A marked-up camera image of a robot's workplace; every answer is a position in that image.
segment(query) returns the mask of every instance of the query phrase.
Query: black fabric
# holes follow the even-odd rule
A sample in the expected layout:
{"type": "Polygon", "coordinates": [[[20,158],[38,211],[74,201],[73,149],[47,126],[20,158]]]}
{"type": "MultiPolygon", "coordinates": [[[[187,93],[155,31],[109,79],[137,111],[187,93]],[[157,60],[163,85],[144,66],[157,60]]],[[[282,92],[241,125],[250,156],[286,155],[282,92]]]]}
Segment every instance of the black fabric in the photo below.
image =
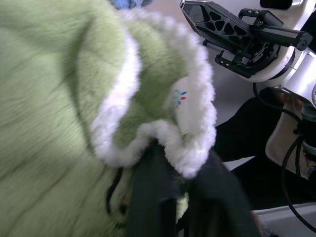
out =
{"type": "Polygon", "coordinates": [[[313,36],[313,40],[312,40],[311,44],[309,45],[309,48],[311,50],[313,50],[314,52],[316,52],[316,28],[315,28],[315,24],[316,24],[316,12],[314,12],[309,17],[309,19],[307,20],[305,25],[302,27],[302,31],[306,31],[313,36]]]}
{"type": "MultiPolygon", "coordinates": [[[[282,106],[270,89],[261,91],[260,95],[265,101],[282,106]]],[[[214,150],[224,162],[255,156],[232,171],[243,186],[253,209],[287,205],[281,186],[281,167],[265,154],[266,143],[280,115],[280,112],[251,98],[229,121],[217,127],[214,150]]],[[[306,192],[305,179],[298,180],[295,174],[287,171],[286,180],[293,203],[314,201],[306,192]]]]}

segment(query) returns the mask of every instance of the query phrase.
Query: fluffy garment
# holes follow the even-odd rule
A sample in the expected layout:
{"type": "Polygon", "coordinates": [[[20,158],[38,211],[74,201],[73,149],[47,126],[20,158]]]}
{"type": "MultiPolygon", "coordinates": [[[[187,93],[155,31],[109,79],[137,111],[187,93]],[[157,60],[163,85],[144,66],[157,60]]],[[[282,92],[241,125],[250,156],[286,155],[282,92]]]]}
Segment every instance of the fluffy garment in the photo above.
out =
{"type": "Polygon", "coordinates": [[[207,54],[188,32],[104,0],[0,1],[0,237],[125,236],[119,208],[132,169],[108,213],[117,170],[96,155],[132,166],[158,138],[170,163],[194,176],[216,113],[207,54]],[[184,141],[169,101],[183,77],[195,95],[184,141]]]}
{"type": "MultiPolygon", "coordinates": [[[[297,111],[292,106],[286,104],[284,108],[294,112],[300,118],[301,113],[297,111]]],[[[294,130],[297,129],[297,122],[291,116],[282,113],[279,122],[276,125],[276,128],[269,138],[267,145],[266,145],[266,154],[269,159],[277,163],[278,165],[282,165],[285,154],[287,153],[288,149],[298,137],[298,135],[294,134],[294,130]]],[[[293,153],[290,156],[290,159],[287,164],[287,169],[293,173],[296,173],[295,169],[295,154],[296,148],[294,149],[293,153]]],[[[310,160],[307,160],[303,153],[303,148],[301,148],[301,155],[300,155],[300,169],[301,169],[301,176],[305,179],[308,178],[308,172],[311,167],[315,167],[316,163],[310,160]]]]}
{"type": "Polygon", "coordinates": [[[95,153],[112,167],[129,167],[137,163],[152,139],[158,139],[170,164],[192,178],[215,142],[212,69],[206,49],[171,18],[144,9],[121,11],[121,15],[140,43],[143,70],[139,80],[118,78],[102,102],[91,127],[95,153]],[[152,52],[159,58],[150,58],[152,52]],[[172,116],[176,109],[170,101],[173,84],[184,76],[190,111],[184,118],[189,123],[185,136],[172,116]]]}

